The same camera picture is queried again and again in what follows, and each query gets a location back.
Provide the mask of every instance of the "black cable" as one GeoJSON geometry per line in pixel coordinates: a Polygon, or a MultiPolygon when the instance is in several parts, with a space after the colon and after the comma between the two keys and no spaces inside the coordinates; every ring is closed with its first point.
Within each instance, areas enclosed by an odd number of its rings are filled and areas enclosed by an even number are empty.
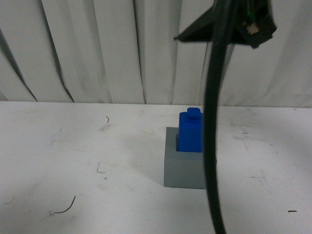
{"type": "Polygon", "coordinates": [[[226,50],[232,36],[240,0],[218,0],[213,45],[207,75],[204,106],[204,169],[210,214],[216,234],[226,234],[217,186],[216,124],[217,104],[226,50]]]}

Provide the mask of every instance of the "gray base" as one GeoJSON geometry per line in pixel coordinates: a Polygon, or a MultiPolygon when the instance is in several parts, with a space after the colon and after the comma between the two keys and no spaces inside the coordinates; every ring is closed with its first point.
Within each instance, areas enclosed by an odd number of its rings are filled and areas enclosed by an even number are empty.
{"type": "Polygon", "coordinates": [[[205,189],[203,154],[176,151],[178,128],[167,127],[164,186],[205,189]]]}

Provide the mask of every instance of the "scratch mark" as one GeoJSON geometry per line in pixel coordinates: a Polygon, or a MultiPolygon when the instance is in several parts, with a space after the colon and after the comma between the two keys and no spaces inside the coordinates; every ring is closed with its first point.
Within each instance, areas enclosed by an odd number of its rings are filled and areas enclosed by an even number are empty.
{"type": "Polygon", "coordinates": [[[98,170],[100,164],[101,164],[100,162],[97,163],[97,173],[106,173],[106,172],[101,172],[101,171],[98,170]]]}
{"type": "Polygon", "coordinates": [[[73,199],[73,201],[72,201],[72,204],[71,204],[65,211],[62,211],[62,212],[54,212],[54,213],[55,213],[55,214],[65,213],[66,211],[68,211],[68,210],[73,206],[75,199],[76,199],[76,196],[74,196],[74,199],[73,199]]]}
{"type": "Polygon", "coordinates": [[[4,203],[4,205],[10,205],[14,201],[15,198],[16,198],[16,196],[14,196],[14,198],[10,202],[4,203]]]}
{"type": "Polygon", "coordinates": [[[55,139],[53,139],[53,140],[51,141],[50,146],[53,145],[54,141],[55,141],[55,139]]]}

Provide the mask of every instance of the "blue lego brick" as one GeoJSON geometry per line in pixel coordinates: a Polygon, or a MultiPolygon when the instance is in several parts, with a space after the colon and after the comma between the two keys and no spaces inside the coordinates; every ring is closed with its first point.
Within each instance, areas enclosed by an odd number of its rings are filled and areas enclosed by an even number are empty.
{"type": "Polygon", "coordinates": [[[181,112],[177,138],[177,150],[180,152],[203,152],[203,114],[199,108],[188,108],[181,112]]]}

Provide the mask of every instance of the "lego stud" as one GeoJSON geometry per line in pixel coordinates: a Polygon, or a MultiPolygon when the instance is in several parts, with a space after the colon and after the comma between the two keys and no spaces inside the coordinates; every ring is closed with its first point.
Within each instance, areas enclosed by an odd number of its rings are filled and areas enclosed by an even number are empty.
{"type": "Polygon", "coordinates": [[[190,107],[187,109],[187,117],[189,119],[199,119],[201,117],[201,112],[199,108],[190,107]]]}

